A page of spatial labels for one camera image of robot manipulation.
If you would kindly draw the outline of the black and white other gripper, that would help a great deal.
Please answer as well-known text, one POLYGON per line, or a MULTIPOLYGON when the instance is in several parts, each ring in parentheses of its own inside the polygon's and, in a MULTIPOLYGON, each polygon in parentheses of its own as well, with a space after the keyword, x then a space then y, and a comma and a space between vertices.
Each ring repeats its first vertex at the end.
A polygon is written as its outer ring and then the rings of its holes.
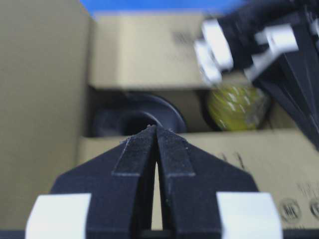
POLYGON ((319 144, 319 3, 249 0, 206 18, 194 51, 204 80, 243 71, 271 95, 314 145, 319 144))

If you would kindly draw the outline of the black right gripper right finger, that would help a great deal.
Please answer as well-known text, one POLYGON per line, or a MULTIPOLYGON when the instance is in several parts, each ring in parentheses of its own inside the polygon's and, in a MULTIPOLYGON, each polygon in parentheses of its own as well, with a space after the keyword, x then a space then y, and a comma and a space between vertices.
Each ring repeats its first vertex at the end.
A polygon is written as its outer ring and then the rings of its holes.
POLYGON ((281 239, 274 200, 253 177, 157 128, 162 200, 178 239, 281 239))

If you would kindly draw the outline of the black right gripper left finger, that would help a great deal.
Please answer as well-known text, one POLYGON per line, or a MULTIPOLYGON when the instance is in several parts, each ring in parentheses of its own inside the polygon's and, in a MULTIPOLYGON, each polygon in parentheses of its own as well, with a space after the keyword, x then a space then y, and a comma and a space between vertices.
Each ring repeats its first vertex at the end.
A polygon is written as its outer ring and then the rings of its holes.
POLYGON ((58 176, 39 195, 28 239, 128 239, 151 219, 156 127, 58 176))

